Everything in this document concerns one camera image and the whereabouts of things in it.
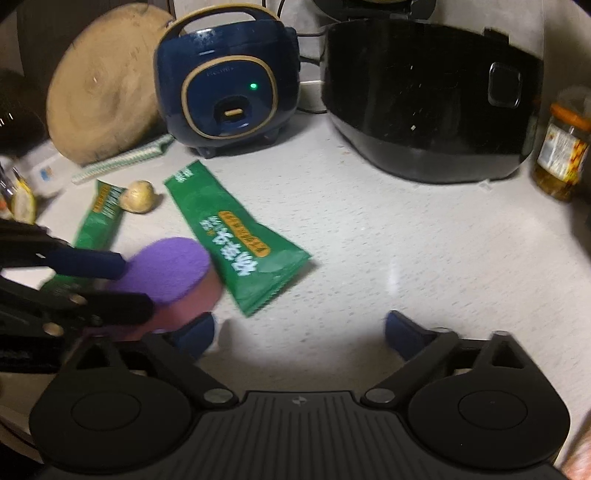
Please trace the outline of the green snack wrapper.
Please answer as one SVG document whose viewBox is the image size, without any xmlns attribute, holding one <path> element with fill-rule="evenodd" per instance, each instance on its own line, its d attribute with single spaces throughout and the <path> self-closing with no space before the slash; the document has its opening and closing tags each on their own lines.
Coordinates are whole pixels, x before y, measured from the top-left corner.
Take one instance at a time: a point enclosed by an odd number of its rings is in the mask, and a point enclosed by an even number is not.
<svg viewBox="0 0 591 480">
<path fill-rule="evenodd" d="M 164 186 L 243 315 L 262 309 L 310 261 L 307 251 L 257 222 L 201 162 Z"/>
<path fill-rule="evenodd" d="M 118 231 L 123 210 L 119 198 L 124 189 L 97 180 L 93 203 L 81 222 L 74 243 L 75 248 L 107 251 Z M 41 291 L 70 291 L 92 289 L 96 278 L 55 274 L 40 288 Z"/>
</svg>

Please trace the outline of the purple pink sponge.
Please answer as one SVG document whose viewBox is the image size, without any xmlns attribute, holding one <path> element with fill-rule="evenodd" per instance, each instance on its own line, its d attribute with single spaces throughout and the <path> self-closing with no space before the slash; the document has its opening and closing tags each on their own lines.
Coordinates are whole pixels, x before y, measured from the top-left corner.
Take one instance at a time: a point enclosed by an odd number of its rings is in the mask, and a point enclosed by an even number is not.
<svg viewBox="0 0 591 480">
<path fill-rule="evenodd" d="M 141 325 L 87 328 L 84 334 L 135 341 L 147 333 L 176 331 L 211 311 L 221 299 L 223 285 L 204 246 L 190 238 L 172 237 L 140 250 L 106 290 L 145 294 L 155 305 L 154 313 Z"/>
</svg>

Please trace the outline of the yellow rimmed sink strainer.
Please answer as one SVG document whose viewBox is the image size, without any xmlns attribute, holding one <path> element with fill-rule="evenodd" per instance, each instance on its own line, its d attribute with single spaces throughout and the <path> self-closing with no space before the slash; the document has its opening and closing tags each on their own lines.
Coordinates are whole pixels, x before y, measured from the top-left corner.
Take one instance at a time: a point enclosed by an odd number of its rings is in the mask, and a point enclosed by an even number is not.
<svg viewBox="0 0 591 480">
<path fill-rule="evenodd" d="M 22 179 L 17 179 L 15 182 L 11 208 L 15 221 L 29 225 L 35 223 L 36 200 L 29 186 Z"/>
</svg>

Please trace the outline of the green white striped cloth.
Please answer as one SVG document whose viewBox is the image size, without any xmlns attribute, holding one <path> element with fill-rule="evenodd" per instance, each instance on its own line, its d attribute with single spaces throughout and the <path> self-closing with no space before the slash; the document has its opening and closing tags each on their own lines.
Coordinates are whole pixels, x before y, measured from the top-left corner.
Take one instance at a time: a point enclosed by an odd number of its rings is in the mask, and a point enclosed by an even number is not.
<svg viewBox="0 0 591 480">
<path fill-rule="evenodd" d="M 111 172 L 162 156 L 173 142 L 174 137 L 172 135 L 162 135 L 138 148 L 83 167 L 72 176 L 71 183 L 80 185 Z"/>
</svg>

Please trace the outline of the round wooden cutting board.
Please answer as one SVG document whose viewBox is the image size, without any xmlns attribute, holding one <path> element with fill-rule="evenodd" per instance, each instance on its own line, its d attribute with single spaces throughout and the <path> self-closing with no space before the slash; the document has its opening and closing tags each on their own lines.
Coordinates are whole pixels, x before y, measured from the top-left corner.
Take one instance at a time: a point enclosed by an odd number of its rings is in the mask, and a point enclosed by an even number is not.
<svg viewBox="0 0 591 480">
<path fill-rule="evenodd" d="M 164 129 L 153 56 L 173 17 L 146 3 L 116 7 L 69 45 L 48 88 L 50 139 L 67 159 L 87 165 Z"/>
</svg>

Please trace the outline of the glass jar orange lid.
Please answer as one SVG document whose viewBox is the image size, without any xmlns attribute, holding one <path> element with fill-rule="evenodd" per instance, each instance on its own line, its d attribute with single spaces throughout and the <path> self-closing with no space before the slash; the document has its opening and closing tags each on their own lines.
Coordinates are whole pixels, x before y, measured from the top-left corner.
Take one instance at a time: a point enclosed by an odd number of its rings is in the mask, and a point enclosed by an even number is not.
<svg viewBox="0 0 591 480">
<path fill-rule="evenodd" d="M 559 102 L 551 104 L 550 114 L 532 176 L 544 193 L 568 202 L 581 184 L 590 151 L 590 119 Z"/>
</svg>

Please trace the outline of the large black rice cooker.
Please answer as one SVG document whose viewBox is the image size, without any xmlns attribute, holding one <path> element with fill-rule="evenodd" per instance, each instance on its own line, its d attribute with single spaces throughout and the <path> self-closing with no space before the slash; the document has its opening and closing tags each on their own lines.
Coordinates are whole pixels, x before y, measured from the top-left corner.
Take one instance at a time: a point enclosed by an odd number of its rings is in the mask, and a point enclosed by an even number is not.
<svg viewBox="0 0 591 480">
<path fill-rule="evenodd" d="M 362 156 L 405 179 L 501 180 L 533 149 L 544 63 L 493 28 L 434 23 L 432 1 L 321 1 L 322 103 Z"/>
</svg>

